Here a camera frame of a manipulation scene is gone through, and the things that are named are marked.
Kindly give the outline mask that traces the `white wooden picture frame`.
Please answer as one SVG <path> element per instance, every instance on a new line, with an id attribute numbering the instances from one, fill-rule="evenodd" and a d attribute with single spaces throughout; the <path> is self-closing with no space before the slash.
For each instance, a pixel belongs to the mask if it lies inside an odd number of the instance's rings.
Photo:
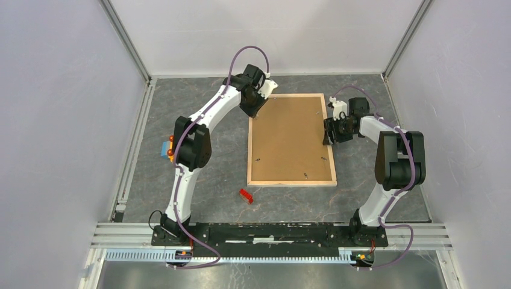
<path id="1" fill-rule="evenodd" d="M 248 186 L 335 187 L 322 93 L 272 95 L 248 125 Z"/>

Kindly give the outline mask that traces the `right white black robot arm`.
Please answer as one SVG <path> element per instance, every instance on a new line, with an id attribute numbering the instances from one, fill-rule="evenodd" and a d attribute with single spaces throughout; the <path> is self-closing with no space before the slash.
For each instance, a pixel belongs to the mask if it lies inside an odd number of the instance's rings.
<path id="1" fill-rule="evenodd" d="M 395 204 L 426 177 L 424 135 L 393 126 L 370 111 L 365 98 L 348 102 L 330 97 L 332 117 L 324 119 L 324 145 L 366 137 L 377 145 L 374 175 L 376 185 L 368 200 L 350 220 L 348 238 L 363 246 L 372 236 L 381 237 L 384 222 Z"/>

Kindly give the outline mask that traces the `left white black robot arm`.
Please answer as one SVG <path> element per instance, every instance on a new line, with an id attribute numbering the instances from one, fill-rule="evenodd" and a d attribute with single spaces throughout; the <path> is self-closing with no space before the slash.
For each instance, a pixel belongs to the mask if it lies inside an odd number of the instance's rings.
<path id="1" fill-rule="evenodd" d="M 248 117 L 256 117 L 278 86 L 270 77 L 269 72 L 248 64 L 242 73 L 225 78 L 197 112 L 176 120 L 171 147 L 175 178 L 171 201 L 160 219 L 163 232 L 174 245 L 189 239 L 191 200 L 198 175 L 212 156 L 212 131 L 236 107 Z"/>

